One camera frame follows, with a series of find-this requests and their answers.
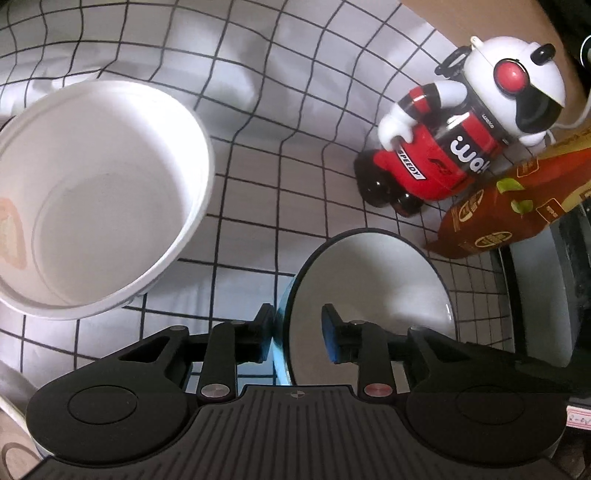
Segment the blue enamel bowl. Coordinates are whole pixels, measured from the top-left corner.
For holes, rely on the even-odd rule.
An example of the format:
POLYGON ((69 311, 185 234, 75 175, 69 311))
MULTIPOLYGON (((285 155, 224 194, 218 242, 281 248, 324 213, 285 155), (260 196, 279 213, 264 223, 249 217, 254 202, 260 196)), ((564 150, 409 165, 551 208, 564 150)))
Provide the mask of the blue enamel bowl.
POLYGON ((346 322, 369 321, 394 334, 427 327, 457 336, 449 292, 418 248, 382 229, 346 231, 311 254, 280 299, 273 338, 280 385, 356 385, 356 365, 334 364, 325 350, 325 304, 346 322))

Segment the black microwave oven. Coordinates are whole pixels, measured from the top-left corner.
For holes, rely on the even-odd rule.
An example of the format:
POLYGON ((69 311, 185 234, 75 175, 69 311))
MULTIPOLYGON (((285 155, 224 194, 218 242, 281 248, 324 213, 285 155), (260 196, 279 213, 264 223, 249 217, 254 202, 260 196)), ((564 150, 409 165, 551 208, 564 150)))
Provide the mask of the black microwave oven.
POLYGON ((590 201, 503 247, 514 349, 568 381, 568 423, 590 428, 590 201))

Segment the red snack bag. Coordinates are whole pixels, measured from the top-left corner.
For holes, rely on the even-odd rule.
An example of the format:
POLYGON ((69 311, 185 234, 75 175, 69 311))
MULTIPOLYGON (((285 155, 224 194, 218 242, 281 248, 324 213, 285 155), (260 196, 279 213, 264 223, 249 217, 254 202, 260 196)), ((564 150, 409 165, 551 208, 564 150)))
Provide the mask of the red snack bag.
POLYGON ((536 236, 589 198, 590 130, 585 129, 453 205, 426 249, 448 259, 479 255, 536 236))

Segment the white paper bowl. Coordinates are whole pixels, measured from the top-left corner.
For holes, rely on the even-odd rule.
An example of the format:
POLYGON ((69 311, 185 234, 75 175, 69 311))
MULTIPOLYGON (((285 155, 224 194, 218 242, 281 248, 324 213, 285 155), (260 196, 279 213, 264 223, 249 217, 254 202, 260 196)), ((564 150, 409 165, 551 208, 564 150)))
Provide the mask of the white paper bowl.
POLYGON ((121 306, 180 255, 211 200, 204 125, 121 80, 59 89, 1 130, 1 300, 72 320, 121 306))

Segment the red white toy robot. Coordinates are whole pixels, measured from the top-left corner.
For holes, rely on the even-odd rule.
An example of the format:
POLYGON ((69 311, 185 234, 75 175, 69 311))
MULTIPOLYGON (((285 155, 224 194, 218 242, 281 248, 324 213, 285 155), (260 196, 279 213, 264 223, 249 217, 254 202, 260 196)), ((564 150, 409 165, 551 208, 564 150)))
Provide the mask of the red white toy robot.
POLYGON ((367 204, 417 214, 424 203, 457 195, 509 146, 541 144, 565 103, 553 44, 472 37, 378 124, 378 150, 353 169, 367 204))

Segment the white checkered tablecloth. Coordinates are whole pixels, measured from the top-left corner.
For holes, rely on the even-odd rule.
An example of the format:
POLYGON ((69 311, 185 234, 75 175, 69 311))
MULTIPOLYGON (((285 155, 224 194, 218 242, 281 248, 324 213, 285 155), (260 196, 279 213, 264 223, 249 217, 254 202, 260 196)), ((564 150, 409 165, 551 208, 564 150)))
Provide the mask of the white checkered tablecloth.
POLYGON ((363 203, 356 153, 452 44, 397 1, 5 1, 1 111, 83 80, 139 80, 204 120, 211 203, 147 293, 94 318, 1 311, 1 359, 35 386, 176 324, 199 334, 280 300, 325 240, 375 227, 417 246, 448 209, 363 203))

